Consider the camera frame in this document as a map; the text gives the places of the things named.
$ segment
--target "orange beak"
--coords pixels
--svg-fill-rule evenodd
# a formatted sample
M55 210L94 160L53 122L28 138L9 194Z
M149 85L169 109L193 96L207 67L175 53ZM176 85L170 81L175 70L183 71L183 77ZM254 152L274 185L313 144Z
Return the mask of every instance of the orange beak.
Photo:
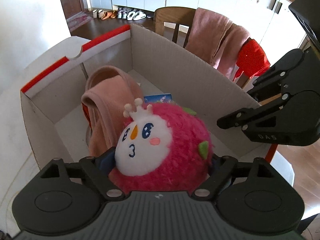
M138 135L138 127L137 125L133 128L132 133L130 135L130 139L134 140Z

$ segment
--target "plush toy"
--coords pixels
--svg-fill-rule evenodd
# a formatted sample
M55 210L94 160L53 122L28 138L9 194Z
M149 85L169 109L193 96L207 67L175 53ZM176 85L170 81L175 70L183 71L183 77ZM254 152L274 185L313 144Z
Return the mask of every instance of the plush toy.
M126 194L137 191L191 193L205 181L211 165L212 144L197 117L170 103L125 105L129 125L115 152L110 180Z

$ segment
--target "pink cloth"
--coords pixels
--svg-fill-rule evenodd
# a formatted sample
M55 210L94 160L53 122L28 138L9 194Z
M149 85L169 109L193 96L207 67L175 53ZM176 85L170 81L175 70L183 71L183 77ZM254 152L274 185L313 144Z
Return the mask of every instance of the pink cloth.
M193 19L186 50L195 54L227 78L233 72L242 45L250 33L229 18L198 8Z
M89 110L91 155L98 157L117 145L124 129L124 105L134 105L136 98L143 98L140 87L116 67L102 67L88 78L81 100Z

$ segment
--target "embroidered eye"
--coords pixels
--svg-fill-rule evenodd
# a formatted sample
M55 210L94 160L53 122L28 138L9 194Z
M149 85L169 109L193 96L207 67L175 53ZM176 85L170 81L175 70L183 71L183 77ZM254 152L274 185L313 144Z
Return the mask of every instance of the embroidered eye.
M125 131L125 133L124 133L124 135L123 135L123 137L122 137L122 141L124 141L126 138L127 138L127 135L128 135L128 132L130 131L130 128L128 128L126 131Z
M150 136L151 128L153 126L154 125L151 122L145 124L145 126L144 126L144 128L142 130L142 138L143 139L147 139Z

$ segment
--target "pink cheek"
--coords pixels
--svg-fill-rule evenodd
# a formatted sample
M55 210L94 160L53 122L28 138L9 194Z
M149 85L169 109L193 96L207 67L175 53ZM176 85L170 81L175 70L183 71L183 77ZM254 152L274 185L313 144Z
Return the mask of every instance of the pink cheek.
M149 140L149 143L150 143L151 145L159 145L159 144L160 144L160 138L158 138L158 137L151 138L151 139Z

